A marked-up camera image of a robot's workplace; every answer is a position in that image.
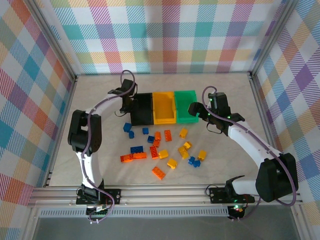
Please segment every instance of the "green bin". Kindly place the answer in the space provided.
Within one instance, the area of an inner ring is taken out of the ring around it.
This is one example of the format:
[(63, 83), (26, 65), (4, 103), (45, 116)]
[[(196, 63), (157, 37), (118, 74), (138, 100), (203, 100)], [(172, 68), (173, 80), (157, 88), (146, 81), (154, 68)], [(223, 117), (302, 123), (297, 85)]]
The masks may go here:
[(190, 104), (197, 101), (196, 91), (175, 91), (174, 100), (176, 107), (176, 122), (178, 124), (191, 124), (198, 122), (198, 117), (192, 116), (188, 112)]

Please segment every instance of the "yellow bin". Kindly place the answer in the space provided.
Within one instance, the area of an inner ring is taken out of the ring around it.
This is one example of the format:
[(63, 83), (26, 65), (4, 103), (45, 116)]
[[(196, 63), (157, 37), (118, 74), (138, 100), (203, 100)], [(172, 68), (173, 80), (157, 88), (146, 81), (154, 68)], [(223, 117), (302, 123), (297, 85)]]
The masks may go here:
[(153, 92), (153, 123), (154, 124), (175, 124), (177, 122), (177, 109), (175, 93)]

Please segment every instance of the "vent grille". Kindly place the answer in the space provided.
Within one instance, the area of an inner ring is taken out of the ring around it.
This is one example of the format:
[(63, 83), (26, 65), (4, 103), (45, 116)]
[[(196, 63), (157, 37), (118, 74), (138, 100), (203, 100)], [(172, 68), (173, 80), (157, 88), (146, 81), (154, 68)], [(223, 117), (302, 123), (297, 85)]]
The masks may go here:
[[(228, 207), (117, 207), (110, 217), (226, 217)], [(85, 217), (86, 209), (43, 208), (40, 218), (77, 218)]]

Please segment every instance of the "black mounting plate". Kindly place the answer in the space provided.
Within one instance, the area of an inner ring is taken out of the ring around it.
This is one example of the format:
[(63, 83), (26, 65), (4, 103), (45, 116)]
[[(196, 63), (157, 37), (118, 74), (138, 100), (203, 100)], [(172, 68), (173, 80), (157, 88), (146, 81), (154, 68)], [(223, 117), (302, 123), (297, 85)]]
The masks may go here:
[[(109, 193), (113, 198), (114, 198), (114, 204), (119, 205), (120, 204), (120, 199), (121, 199), (121, 189), (104, 189), (105, 192)], [(78, 190), (77, 192), (77, 198), (75, 201), (76, 205), (92, 205), (95, 206), (97, 205), (96, 203), (90, 201), (89, 199), (84, 196), (83, 192), (81, 189)], [(111, 205), (112, 201), (109, 197), (106, 196), (106, 204)]]
[(253, 204), (255, 198), (247, 194), (247, 199), (244, 195), (237, 195), (234, 198), (228, 197), (224, 187), (211, 187), (209, 188), (210, 202), (212, 204)]

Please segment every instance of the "plaid fabric backdrop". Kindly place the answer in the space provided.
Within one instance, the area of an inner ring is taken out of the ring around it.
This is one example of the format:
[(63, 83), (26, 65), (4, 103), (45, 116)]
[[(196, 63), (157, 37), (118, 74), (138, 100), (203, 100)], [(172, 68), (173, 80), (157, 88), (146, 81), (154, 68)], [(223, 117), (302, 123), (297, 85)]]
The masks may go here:
[(320, 239), (320, 0), (301, 0), (258, 73), (277, 146), (295, 155), (299, 190)]
[(286, 0), (38, 0), (79, 74), (246, 72)]
[(56, 143), (72, 82), (23, 0), (0, 4), (0, 239), (14, 240)]

